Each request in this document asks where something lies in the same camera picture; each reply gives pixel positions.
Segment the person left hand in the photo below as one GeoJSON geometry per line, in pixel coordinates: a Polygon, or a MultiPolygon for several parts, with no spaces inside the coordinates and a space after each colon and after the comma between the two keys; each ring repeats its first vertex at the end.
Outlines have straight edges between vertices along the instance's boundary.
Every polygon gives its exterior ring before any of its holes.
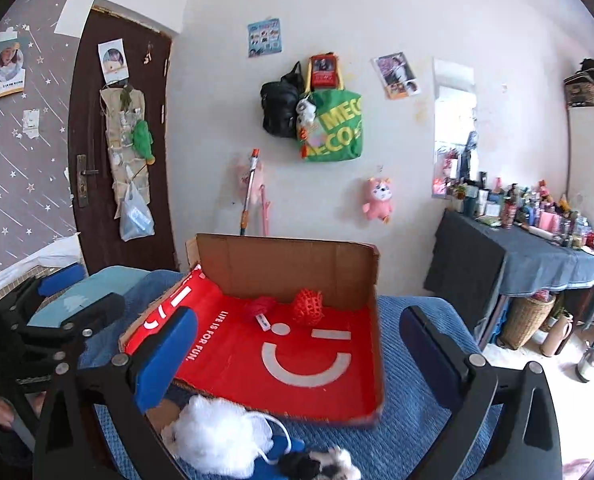
{"type": "MultiPolygon", "coordinates": [[[[34,408],[34,411],[37,416],[40,416],[41,414],[43,401],[45,398],[46,394],[44,392],[31,394],[30,396],[28,396],[28,400],[32,404],[32,407],[34,408]]],[[[13,413],[11,405],[8,402],[6,402],[6,400],[0,398],[0,426],[6,429],[11,429],[14,419],[15,415],[13,413]]]]}

